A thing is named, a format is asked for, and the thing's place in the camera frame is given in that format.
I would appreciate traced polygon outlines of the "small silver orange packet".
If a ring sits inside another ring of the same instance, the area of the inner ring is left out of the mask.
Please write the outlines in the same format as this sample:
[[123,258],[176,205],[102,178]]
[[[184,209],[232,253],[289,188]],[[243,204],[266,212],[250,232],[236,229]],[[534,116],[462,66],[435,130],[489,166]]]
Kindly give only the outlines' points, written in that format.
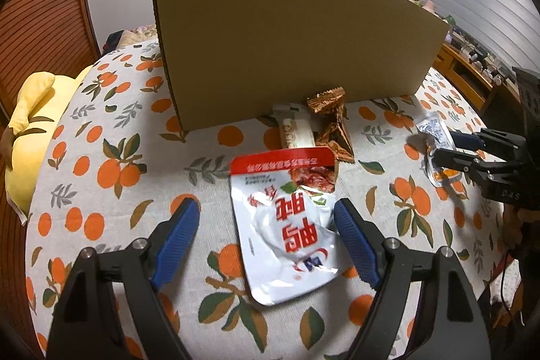
[[431,185],[435,188],[457,183],[463,175],[463,172],[461,171],[436,165],[433,151],[428,151],[426,153],[423,163],[423,171],[429,183],[431,183]]

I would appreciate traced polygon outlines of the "brown cardboard box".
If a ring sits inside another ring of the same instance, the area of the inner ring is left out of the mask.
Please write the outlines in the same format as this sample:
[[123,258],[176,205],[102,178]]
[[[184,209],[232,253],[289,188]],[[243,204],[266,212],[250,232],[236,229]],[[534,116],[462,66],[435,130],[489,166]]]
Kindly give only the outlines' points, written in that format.
[[449,26],[409,0],[153,0],[187,131],[342,87],[348,102],[416,92]]

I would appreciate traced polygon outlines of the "yellow plush toy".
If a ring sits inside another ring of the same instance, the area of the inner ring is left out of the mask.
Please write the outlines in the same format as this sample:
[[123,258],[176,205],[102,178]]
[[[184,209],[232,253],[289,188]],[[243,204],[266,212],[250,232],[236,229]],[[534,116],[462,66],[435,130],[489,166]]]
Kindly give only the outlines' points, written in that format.
[[71,78],[40,71],[31,74],[17,95],[16,107],[1,137],[8,204],[27,222],[39,168],[53,133],[72,96],[91,70]]

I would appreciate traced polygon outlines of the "clear silver snack pouch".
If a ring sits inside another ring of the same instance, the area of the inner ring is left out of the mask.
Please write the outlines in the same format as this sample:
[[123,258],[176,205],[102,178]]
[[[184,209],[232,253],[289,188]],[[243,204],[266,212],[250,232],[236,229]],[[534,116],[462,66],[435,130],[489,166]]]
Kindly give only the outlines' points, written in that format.
[[424,119],[417,122],[415,126],[417,130],[426,137],[427,144],[433,149],[455,149],[455,143],[450,134],[450,130],[446,124],[444,124],[439,113],[428,113]]

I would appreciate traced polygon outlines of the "beige wrapped snack packet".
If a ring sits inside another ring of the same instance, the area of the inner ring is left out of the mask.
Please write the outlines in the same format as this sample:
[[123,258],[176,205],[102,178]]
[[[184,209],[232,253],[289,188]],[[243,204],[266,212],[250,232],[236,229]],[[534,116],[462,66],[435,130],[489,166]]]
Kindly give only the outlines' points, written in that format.
[[297,103],[275,104],[273,117],[278,123],[283,148],[295,149],[316,146],[310,113],[306,106]]

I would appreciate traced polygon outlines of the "wooden sideboard cabinet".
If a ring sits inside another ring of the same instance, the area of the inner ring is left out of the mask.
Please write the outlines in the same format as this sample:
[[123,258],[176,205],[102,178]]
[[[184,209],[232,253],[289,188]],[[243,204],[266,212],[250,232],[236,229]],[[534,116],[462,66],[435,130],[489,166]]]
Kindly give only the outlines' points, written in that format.
[[490,111],[510,111],[517,116],[523,115],[519,94],[514,87],[505,81],[497,85],[487,80],[466,61],[462,53],[446,42],[437,53],[433,67],[457,88],[481,116]]

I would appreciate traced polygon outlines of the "floral bed quilt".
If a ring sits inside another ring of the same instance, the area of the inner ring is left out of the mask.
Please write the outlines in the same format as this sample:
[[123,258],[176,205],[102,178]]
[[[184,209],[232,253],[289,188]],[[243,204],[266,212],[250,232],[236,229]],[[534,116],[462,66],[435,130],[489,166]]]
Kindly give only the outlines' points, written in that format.
[[138,44],[154,38],[157,35],[155,24],[138,26],[134,29],[119,30],[110,34],[103,44],[102,54],[110,53],[118,48]]

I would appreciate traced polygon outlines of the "orange print tablecloth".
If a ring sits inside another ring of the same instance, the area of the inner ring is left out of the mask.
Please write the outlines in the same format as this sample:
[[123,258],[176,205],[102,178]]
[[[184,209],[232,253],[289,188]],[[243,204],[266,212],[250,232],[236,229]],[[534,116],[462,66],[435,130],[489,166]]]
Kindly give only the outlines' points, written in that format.
[[[347,111],[355,160],[339,167],[339,196],[412,249],[452,247],[481,293],[504,261],[502,209],[468,177],[432,186],[412,141],[428,111],[464,133],[481,129],[478,114],[435,70],[414,94]],[[82,249],[122,249],[193,198],[198,232],[178,277],[159,294],[191,356],[341,359],[373,302],[354,269],[269,308],[244,283],[229,165],[279,145],[268,119],[182,133],[157,41],[97,61],[53,133],[30,208],[26,287],[40,347],[48,346],[54,308]]]

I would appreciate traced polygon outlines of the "gold foil snack packet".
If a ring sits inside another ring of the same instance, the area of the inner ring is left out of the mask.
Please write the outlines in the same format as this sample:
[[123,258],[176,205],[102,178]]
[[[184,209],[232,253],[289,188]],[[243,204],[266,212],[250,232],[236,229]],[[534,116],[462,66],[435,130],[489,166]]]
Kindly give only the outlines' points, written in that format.
[[345,125],[345,90],[327,89],[306,100],[306,105],[320,121],[323,129],[315,139],[316,146],[329,147],[338,161],[353,164],[351,136]]

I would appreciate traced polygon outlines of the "red white snack pouch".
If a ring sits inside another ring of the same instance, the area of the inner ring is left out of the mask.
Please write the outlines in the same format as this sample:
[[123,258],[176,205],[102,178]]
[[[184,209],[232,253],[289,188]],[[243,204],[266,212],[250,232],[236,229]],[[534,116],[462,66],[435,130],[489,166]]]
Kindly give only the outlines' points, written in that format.
[[230,163],[231,197],[252,298],[278,305],[351,266],[333,228],[336,160],[328,147],[243,155]]

